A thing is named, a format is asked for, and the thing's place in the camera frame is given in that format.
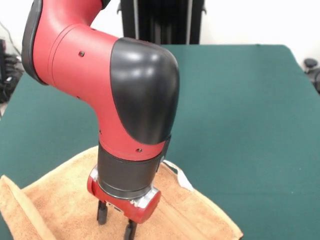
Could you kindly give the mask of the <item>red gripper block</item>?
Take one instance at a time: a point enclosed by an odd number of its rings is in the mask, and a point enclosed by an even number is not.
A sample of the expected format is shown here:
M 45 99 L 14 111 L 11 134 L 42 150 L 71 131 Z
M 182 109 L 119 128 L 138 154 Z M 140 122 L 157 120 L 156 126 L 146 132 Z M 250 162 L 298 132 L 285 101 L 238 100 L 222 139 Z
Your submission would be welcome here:
M 104 225 L 107 222 L 108 206 L 114 207 L 128 218 L 124 240 L 135 239 L 137 224 L 142 224 L 151 217 L 161 198 L 161 192 L 155 187 L 135 199 L 115 198 L 105 193 L 99 186 L 97 172 L 90 173 L 87 180 L 87 190 L 99 200 L 96 217 L 99 225 Z

